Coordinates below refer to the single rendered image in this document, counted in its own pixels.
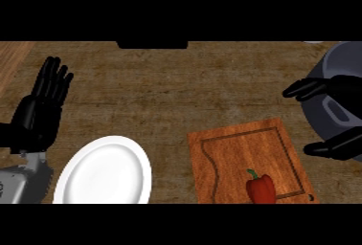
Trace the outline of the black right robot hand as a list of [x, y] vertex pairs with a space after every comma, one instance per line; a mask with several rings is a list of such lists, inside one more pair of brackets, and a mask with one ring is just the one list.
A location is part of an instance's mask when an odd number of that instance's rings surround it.
[[[346, 110], [362, 117], [362, 78], [335, 75], [331, 78], [301, 78], [282, 91], [285, 98], [306, 101], [318, 95], [328, 95]], [[362, 125], [340, 133], [324, 142], [304, 146], [310, 156], [349, 160], [362, 154]]]

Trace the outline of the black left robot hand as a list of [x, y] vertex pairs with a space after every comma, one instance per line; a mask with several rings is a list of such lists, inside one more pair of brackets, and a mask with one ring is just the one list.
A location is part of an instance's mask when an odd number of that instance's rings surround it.
[[46, 152], [52, 146], [72, 78], [61, 58], [49, 56], [12, 121], [0, 122], [0, 148], [7, 147], [12, 154]]

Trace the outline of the grey pot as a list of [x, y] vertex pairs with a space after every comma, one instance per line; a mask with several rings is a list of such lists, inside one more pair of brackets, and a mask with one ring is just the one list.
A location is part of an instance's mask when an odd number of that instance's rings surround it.
[[[309, 73], [309, 78], [331, 78], [334, 75], [362, 78], [362, 41], [340, 42], [328, 50]], [[362, 119], [325, 94], [303, 101], [301, 108], [322, 140], [331, 139], [355, 126], [362, 126]]]

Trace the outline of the wooden cutting board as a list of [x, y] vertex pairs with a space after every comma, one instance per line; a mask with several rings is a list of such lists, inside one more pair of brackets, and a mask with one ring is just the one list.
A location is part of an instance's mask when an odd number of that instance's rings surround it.
[[279, 118], [186, 134], [201, 203], [251, 202], [247, 181], [272, 177], [281, 204], [319, 202]]

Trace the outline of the red bell pepper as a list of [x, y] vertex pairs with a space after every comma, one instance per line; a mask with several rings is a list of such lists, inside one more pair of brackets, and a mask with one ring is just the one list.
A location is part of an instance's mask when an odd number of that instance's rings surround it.
[[275, 204], [276, 203], [276, 188], [272, 177], [267, 174], [257, 175], [250, 168], [247, 173], [251, 175], [251, 180], [247, 181], [247, 195], [253, 204]]

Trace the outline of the white plate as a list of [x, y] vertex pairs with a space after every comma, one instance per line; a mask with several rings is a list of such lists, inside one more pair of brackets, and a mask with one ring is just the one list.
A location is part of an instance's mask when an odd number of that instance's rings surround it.
[[127, 137], [92, 141], [69, 160], [53, 191], [53, 204], [146, 204], [151, 163]]

